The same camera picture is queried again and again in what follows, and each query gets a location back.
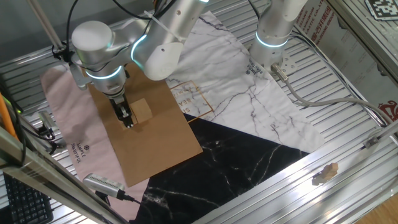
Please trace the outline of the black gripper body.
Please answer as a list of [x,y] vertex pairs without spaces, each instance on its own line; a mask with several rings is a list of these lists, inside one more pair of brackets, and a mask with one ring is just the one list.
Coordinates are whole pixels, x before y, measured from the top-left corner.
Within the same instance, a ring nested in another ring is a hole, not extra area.
[[120,95],[116,98],[111,98],[110,102],[111,102],[114,112],[117,107],[123,107],[123,106],[129,107],[125,95]]

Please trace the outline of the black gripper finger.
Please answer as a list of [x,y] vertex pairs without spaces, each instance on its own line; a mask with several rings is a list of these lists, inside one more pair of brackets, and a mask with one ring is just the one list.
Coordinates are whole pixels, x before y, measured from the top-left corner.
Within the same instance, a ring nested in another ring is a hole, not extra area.
[[131,109],[126,106],[123,106],[123,123],[127,128],[132,128],[134,126]]
[[116,116],[118,117],[118,120],[123,122],[123,124],[126,124],[126,118],[127,118],[127,112],[124,107],[117,107],[115,109]]

